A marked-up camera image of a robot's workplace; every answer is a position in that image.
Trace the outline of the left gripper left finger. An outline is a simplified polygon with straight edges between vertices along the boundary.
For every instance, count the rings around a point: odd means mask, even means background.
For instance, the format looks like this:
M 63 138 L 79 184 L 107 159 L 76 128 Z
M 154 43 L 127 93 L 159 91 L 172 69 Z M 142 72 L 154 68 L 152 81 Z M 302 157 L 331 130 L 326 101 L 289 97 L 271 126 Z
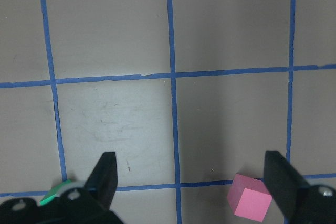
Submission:
M 104 152 L 84 184 L 92 197 L 109 210 L 117 189 L 117 159 L 115 152 Z

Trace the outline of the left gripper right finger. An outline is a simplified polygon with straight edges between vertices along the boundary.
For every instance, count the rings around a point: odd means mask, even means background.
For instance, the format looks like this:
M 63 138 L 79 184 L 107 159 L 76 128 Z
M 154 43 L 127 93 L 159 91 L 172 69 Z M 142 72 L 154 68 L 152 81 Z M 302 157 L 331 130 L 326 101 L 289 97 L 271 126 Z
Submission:
M 284 216 L 294 216 L 309 183 L 279 151 L 266 151 L 264 183 Z

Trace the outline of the green cube near left arm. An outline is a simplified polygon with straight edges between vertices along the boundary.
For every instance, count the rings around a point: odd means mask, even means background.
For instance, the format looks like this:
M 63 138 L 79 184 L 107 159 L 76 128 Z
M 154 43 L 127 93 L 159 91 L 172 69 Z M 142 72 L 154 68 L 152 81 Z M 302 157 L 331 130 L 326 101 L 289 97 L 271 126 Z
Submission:
M 58 191 L 62 189 L 65 185 L 70 184 L 72 181 L 70 179 L 52 187 L 48 193 L 42 198 L 42 200 L 39 202 L 41 206 L 51 202 L 55 196 L 57 195 Z

